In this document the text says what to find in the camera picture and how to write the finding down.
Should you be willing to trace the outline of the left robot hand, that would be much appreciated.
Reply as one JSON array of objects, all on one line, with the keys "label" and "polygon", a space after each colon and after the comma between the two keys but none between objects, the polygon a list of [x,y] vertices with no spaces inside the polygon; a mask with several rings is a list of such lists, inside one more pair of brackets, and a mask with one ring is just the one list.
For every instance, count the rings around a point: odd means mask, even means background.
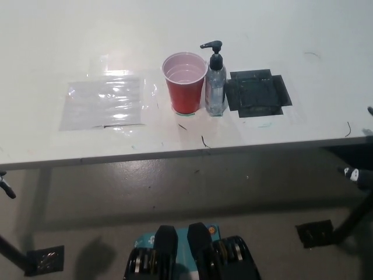
[{"label": "left robot hand", "polygon": [[4,190],[4,192],[7,194],[7,196],[11,199],[16,198],[16,194],[10,187],[10,185],[6,182],[4,176],[7,174],[6,171],[0,171],[0,188]]}]

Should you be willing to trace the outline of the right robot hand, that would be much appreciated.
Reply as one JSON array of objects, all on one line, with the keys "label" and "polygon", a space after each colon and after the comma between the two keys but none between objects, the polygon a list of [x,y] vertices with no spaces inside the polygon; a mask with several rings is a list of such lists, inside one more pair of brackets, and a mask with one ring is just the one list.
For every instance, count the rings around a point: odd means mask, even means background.
[{"label": "right robot hand", "polygon": [[337,170],[359,189],[372,192],[372,135],[368,139],[369,143],[348,148],[344,154],[348,167],[338,167]]}]

